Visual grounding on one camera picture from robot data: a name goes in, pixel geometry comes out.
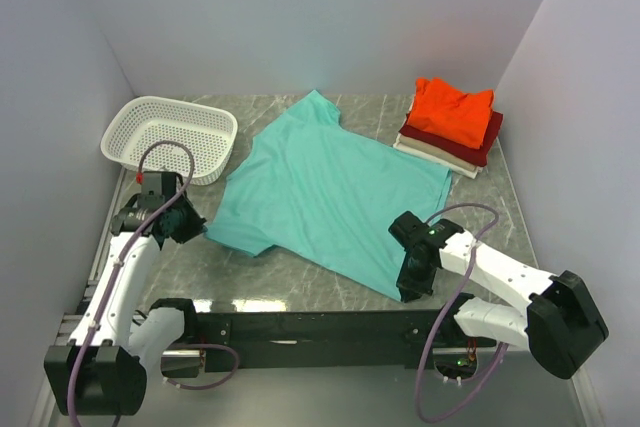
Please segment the teal t-shirt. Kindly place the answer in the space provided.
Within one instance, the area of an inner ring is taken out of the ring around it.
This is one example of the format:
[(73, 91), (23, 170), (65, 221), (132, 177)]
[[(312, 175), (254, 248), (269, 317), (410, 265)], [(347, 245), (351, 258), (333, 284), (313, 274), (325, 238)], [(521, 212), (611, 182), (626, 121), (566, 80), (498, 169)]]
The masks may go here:
[(254, 137), (207, 239), (256, 257), (281, 247), (393, 300), (404, 250), (388, 229), (442, 209), (449, 168), (343, 129), (312, 91)]

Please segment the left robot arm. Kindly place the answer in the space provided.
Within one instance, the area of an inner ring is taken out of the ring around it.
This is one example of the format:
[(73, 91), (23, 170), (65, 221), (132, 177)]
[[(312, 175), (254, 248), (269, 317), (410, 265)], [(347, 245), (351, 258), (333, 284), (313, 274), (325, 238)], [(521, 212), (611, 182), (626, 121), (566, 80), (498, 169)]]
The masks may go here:
[(184, 244), (205, 220), (175, 172), (139, 174), (141, 190), (111, 222), (107, 264), (89, 306), (63, 345), (49, 347), (44, 369), (57, 407), (79, 416), (131, 416), (138, 412), (149, 373), (173, 344), (186, 349), (200, 335), (194, 303), (155, 301), (141, 325), (133, 323), (145, 279), (164, 243)]

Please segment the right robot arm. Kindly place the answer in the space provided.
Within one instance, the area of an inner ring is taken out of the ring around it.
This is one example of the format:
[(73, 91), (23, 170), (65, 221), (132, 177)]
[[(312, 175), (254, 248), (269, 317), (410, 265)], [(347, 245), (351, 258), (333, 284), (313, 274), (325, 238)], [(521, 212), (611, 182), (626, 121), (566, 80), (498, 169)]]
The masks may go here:
[(405, 252), (396, 282), (402, 301), (432, 293), (440, 270), (499, 299), (490, 303), (458, 290), (437, 315), (430, 340), (438, 330), (452, 346), (492, 339), (528, 351), (548, 373), (568, 380), (609, 336), (585, 282), (571, 271), (554, 275), (530, 267), (448, 219), (429, 224), (405, 212), (389, 232)]

